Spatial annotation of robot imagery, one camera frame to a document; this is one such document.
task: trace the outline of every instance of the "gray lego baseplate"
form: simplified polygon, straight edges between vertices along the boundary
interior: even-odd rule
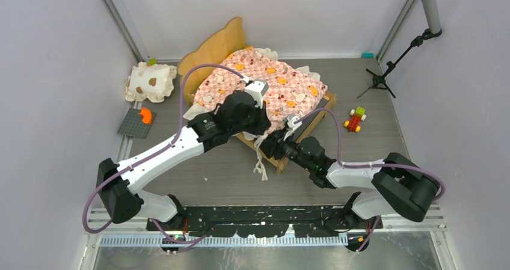
[[[117,133],[144,139],[149,133],[151,124],[144,124],[139,113],[139,109],[129,109]],[[154,122],[154,118],[156,118],[156,113],[152,112],[152,122]]]

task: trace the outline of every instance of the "bed leg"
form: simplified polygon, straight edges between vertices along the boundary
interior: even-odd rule
[[[331,98],[331,108],[333,108],[334,105],[336,105],[336,102],[337,102],[337,96],[336,94],[333,94],[333,97]]]
[[[289,163],[288,158],[283,158],[278,162],[278,165],[276,166],[276,174],[281,174],[283,172],[283,169],[287,166]]]

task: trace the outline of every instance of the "wooden headboard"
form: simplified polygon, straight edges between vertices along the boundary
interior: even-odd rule
[[[190,52],[182,58],[179,65],[177,65],[177,72],[181,76],[181,85],[182,79],[193,67],[200,64],[219,64],[231,53],[245,47],[247,45],[244,29],[242,28],[242,19],[234,17],[223,29],[206,39],[196,51]],[[213,67],[205,67],[191,73],[182,89],[189,103],[193,102],[193,94],[213,70]]]

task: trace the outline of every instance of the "cyan object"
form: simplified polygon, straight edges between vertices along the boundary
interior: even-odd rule
[[[361,58],[373,58],[373,52],[364,52],[361,54]]]

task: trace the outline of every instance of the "green lego block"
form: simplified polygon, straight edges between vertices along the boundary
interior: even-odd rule
[[[354,114],[362,117],[365,114],[365,109],[359,106]]]

